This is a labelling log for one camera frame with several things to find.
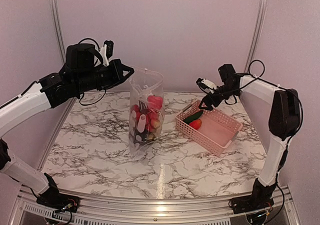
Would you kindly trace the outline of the green cucumber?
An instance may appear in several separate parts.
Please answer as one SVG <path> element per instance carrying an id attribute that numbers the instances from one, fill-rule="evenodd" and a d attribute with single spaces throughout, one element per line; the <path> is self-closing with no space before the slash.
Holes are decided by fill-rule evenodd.
<path id="1" fill-rule="evenodd" d="M 204 111 L 203 110 L 199 110 L 197 112 L 195 112 L 194 114 L 186 117 L 183 122 L 186 124 L 190 124 L 191 122 L 199 119 L 202 115 L 203 115 Z"/>

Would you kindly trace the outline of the orange red mango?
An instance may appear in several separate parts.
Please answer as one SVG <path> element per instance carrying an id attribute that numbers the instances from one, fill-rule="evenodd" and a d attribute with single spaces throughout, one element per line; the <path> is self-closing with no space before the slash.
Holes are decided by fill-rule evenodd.
<path id="1" fill-rule="evenodd" d="M 192 122 L 189 123 L 189 126 L 192 127 L 195 130 L 198 130 L 202 126 L 202 120 L 201 119 L 195 119 Z"/>

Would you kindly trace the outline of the red apple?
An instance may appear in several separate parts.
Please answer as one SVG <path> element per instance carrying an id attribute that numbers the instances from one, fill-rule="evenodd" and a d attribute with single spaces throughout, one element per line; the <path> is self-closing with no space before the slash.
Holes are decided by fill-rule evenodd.
<path id="1" fill-rule="evenodd" d="M 150 110 L 161 110 L 164 99 L 161 96 L 150 95 L 147 98 L 147 106 Z"/>

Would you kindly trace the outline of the clear pink zip top bag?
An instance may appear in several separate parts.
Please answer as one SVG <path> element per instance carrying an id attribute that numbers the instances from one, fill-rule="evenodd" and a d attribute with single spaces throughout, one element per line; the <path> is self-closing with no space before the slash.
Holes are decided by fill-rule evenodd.
<path id="1" fill-rule="evenodd" d="M 161 135 L 165 118 L 163 75 L 134 68 L 129 78 L 128 146 L 134 156 L 144 153 Z"/>

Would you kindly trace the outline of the dark purple eggplant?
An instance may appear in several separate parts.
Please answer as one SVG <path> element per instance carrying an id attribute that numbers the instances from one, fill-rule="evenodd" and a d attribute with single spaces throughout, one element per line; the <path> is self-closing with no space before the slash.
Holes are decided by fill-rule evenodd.
<path id="1" fill-rule="evenodd" d="M 139 100 L 138 103 L 135 104 L 135 105 L 138 105 L 140 107 L 147 107 L 147 105 L 141 100 Z M 130 118 L 134 122 L 134 119 L 132 117 L 131 111 L 130 111 L 130 115 L 131 115 Z M 134 137 L 134 139 L 133 139 L 134 143 L 138 143 L 140 146 L 145 145 L 147 143 L 150 143 L 150 142 L 154 141 L 155 138 L 156 138 L 156 133 L 151 133 L 151 132 L 147 132 L 147 131 L 145 131 L 143 133 L 139 133 L 137 131 L 137 129 L 136 129 L 136 123 L 135 122 L 134 122 L 134 125 L 133 125 L 133 132 L 131 132 L 131 134 Z"/>

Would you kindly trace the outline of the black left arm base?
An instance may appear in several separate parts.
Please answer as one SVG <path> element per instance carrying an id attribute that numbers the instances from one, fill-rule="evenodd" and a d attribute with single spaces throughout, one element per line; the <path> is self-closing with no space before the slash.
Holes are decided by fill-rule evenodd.
<path id="1" fill-rule="evenodd" d="M 67 210 L 76 213 L 80 198 L 78 196 L 61 193 L 56 186 L 50 185 L 45 192 L 37 196 L 36 202 L 40 205 L 55 209 L 57 213 Z"/>

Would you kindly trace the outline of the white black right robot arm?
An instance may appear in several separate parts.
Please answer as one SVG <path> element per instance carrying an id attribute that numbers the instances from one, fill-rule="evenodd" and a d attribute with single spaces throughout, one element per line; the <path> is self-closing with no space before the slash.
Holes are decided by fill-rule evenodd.
<path id="1" fill-rule="evenodd" d="M 292 138 L 301 128 L 303 109 L 298 91 L 284 88 L 249 73 L 221 73 L 221 86 L 198 78 L 196 84 L 206 93 L 201 100 L 203 109 L 211 111 L 230 97 L 250 94 L 270 105 L 268 118 L 269 146 L 263 168 L 257 178 L 262 187 L 270 187 L 277 182 L 277 174 L 282 169 Z"/>

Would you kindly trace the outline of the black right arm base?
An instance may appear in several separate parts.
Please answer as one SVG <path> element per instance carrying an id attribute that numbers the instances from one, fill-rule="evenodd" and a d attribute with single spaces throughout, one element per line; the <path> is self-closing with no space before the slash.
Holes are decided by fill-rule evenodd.
<path id="1" fill-rule="evenodd" d="M 277 183 L 263 186 L 258 179 L 254 181 L 250 195 L 231 198 L 228 202 L 234 214 L 251 212 L 273 206 L 273 192 Z"/>

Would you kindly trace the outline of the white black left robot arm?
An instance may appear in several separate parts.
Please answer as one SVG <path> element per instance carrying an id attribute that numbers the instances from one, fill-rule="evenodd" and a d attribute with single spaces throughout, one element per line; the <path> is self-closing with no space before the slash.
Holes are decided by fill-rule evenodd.
<path id="1" fill-rule="evenodd" d="M 133 67 L 113 59 L 108 65 L 71 68 L 64 64 L 59 72 L 51 73 L 12 100 L 0 107 L 0 136 L 3 138 L 13 130 L 35 121 L 42 113 L 53 110 L 72 98 L 81 98 L 89 91 L 107 91 L 123 84 L 135 72 Z M 53 208 L 63 204 L 63 196 L 54 187 L 47 175 L 24 162 L 15 155 L 4 140 L 0 141 L 0 172 L 30 187 Z"/>

